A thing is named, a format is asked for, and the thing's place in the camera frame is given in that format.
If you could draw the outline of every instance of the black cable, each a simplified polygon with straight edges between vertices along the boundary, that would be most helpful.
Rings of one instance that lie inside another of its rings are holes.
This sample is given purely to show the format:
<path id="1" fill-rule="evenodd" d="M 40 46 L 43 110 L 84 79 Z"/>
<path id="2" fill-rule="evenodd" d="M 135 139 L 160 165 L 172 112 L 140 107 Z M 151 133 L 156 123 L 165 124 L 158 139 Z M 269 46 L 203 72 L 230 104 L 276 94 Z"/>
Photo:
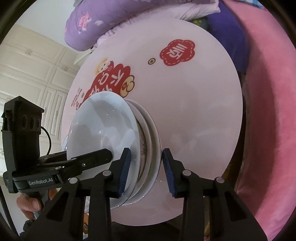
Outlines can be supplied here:
<path id="1" fill-rule="evenodd" d="M 1 201 L 1 204 L 2 204 L 2 207 L 3 207 L 3 211 L 4 211 L 4 214 L 5 214 L 5 216 L 6 216 L 6 219 L 7 219 L 7 222 L 8 222 L 8 224 L 9 224 L 10 228 L 12 229 L 12 231 L 13 231 L 17 236 L 19 236 L 19 235 L 18 235 L 18 232 L 17 232 L 17 230 L 16 230 L 16 228 L 15 228 L 15 225 L 14 225 L 14 223 L 13 223 L 13 220 L 12 220 L 12 218 L 11 218 L 11 216 L 10 216 L 10 212 L 9 212 L 8 207 L 7 207 L 7 203 L 6 203 L 6 200 L 5 200 L 5 197 L 4 197 L 4 194 L 3 194 L 3 191 L 2 191 L 1 186 L 0 186 L 0 201 Z"/>
<path id="2" fill-rule="evenodd" d="M 48 152 L 46 154 L 46 155 L 48 155 L 50 153 L 51 148 L 52 148 L 52 140 L 50 138 L 49 133 L 47 132 L 47 130 L 43 126 L 41 127 L 41 129 L 45 131 L 45 133 L 46 133 L 46 135 L 48 137 L 48 140 L 49 140 L 49 148 L 48 148 Z"/>

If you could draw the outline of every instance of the dark blue fabric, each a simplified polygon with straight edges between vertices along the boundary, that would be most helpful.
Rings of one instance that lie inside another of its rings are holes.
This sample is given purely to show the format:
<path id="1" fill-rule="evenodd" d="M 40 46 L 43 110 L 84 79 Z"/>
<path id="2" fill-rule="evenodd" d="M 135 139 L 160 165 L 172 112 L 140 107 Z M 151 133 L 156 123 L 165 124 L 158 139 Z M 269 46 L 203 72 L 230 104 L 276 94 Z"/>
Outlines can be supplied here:
<path id="1" fill-rule="evenodd" d="M 246 36 L 230 10 L 219 1 L 221 12 L 207 16 L 212 34 L 226 49 L 238 72 L 246 72 L 249 50 Z"/>

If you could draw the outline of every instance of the purple pillow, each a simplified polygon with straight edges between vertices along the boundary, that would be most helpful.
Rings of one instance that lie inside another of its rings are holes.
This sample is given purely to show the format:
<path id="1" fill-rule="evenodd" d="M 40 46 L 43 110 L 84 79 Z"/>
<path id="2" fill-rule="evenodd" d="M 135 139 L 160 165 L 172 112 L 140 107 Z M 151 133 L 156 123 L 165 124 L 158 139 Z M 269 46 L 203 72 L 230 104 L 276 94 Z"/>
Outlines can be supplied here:
<path id="1" fill-rule="evenodd" d="M 77 51 L 91 48 L 98 38 L 115 25 L 148 8 L 210 0 L 83 0 L 66 23 L 65 42 Z"/>

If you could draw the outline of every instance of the purple cloth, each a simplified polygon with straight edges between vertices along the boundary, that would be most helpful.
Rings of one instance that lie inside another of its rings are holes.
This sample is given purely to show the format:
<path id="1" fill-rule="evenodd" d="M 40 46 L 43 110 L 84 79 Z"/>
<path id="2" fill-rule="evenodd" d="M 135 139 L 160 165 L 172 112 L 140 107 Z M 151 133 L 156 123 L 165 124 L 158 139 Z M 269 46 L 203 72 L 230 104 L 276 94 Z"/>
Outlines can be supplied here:
<path id="1" fill-rule="evenodd" d="M 66 23 L 65 42 L 77 51 L 91 48 L 105 32 L 146 9 L 185 2 L 210 0 L 83 0 Z"/>
<path id="2" fill-rule="evenodd" d="M 249 50 L 245 33 L 230 10 L 220 1 L 221 12 L 207 16 L 212 34 L 226 49 L 238 72 L 245 73 L 249 62 Z"/>

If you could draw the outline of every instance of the white pillow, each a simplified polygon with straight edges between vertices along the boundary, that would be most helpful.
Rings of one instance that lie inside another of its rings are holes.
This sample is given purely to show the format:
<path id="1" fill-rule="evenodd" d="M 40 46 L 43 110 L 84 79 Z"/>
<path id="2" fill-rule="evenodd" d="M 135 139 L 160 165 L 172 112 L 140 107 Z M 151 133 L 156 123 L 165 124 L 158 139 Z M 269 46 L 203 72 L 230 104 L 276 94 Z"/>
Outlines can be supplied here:
<path id="1" fill-rule="evenodd" d="M 201 18 L 212 13 L 220 12 L 218 7 L 219 0 L 212 0 L 214 3 L 211 4 L 197 4 L 197 3 L 184 3 L 184 4 L 173 4 L 163 5 L 157 8 L 148 9 L 144 12 L 136 14 L 135 16 L 122 21 L 117 26 L 110 29 L 108 32 L 103 34 L 97 41 L 99 46 L 109 36 L 116 33 L 118 30 L 125 28 L 133 23 L 139 22 L 143 19 L 162 17 L 162 18 L 176 18 L 185 21 L 190 21 L 196 18 Z"/>

